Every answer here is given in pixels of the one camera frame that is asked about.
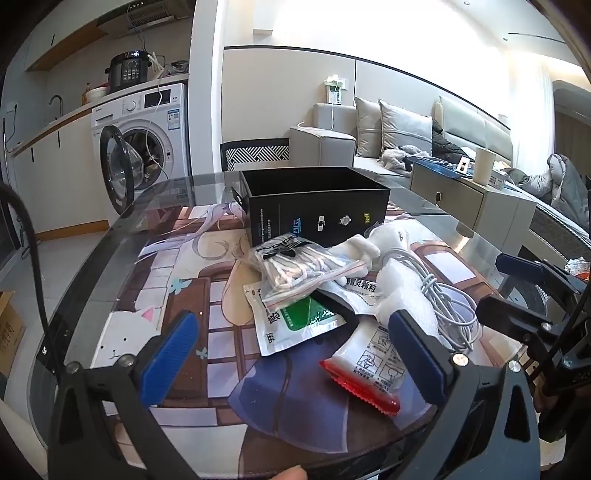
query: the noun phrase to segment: cabinet door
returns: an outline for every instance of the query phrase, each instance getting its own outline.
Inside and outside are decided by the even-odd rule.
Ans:
[[[38,232],[40,225],[39,205],[40,198],[38,196],[37,179],[38,173],[34,160],[36,160],[36,147],[27,148],[24,152],[13,159],[14,162],[14,189],[17,191],[19,197],[22,199],[25,207],[31,216],[33,228]],[[19,233],[19,226],[15,225],[17,233]]]
[[[71,122],[57,132],[59,178],[67,196],[60,206],[67,212],[63,226],[105,220],[105,202],[99,188],[104,185],[92,143],[90,115]]]

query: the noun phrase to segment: electric pressure cooker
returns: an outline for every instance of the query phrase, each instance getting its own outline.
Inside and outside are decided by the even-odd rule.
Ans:
[[[131,50],[121,53],[111,60],[105,70],[109,74],[109,93],[148,81],[148,68],[152,66],[148,52]]]

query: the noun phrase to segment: ziplock bag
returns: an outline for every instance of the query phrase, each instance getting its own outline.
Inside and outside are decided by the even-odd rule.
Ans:
[[[329,332],[345,319],[310,297],[270,312],[261,299],[261,282],[244,285],[244,295],[255,316],[256,339],[267,356]]]
[[[382,413],[399,412],[398,389],[406,367],[390,342],[388,329],[374,317],[360,317],[349,340],[320,366],[341,387]]]
[[[321,283],[366,269],[362,260],[331,254],[326,248],[287,233],[251,249],[251,264],[260,270],[261,298],[277,310],[307,297]]]

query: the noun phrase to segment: glass table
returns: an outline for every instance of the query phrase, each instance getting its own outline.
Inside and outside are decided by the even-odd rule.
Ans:
[[[545,297],[536,286],[499,273],[499,251],[404,188],[407,179],[360,173],[391,189],[387,219],[409,232],[413,250],[431,259],[431,267],[439,268],[438,255],[464,265],[467,274],[444,281],[476,300],[498,291],[546,313]],[[242,303],[240,295],[232,297],[242,288],[231,285],[238,275],[236,260],[249,248],[232,205],[231,188],[237,183],[239,173],[228,172],[146,189],[105,234],[56,308],[50,332],[58,360],[75,360],[85,368],[100,365],[101,358],[125,352],[117,350],[125,348],[121,342],[128,336],[132,340],[141,330],[149,338],[150,329],[165,329],[176,310],[190,307],[204,322],[203,333],[183,365],[187,371],[152,413],[200,476],[256,478],[301,464],[312,476],[361,478],[390,468],[421,434],[434,407],[401,424],[350,397],[320,369],[319,360],[351,335],[354,317],[269,357],[260,356],[254,324],[230,318],[251,313],[248,305],[242,308],[243,295]],[[203,225],[207,233],[200,233]],[[145,254],[146,245],[158,248]],[[125,325],[124,332],[113,325]],[[44,445],[57,391],[53,371],[44,339],[28,384],[31,420]],[[256,393],[259,388],[264,394]],[[127,460],[140,464],[117,416],[109,419]]]

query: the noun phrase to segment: black cardboard box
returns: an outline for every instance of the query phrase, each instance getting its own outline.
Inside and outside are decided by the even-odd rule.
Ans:
[[[332,247],[382,223],[390,196],[348,167],[245,170],[240,180],[235,197],[252,247],[289,232]]]

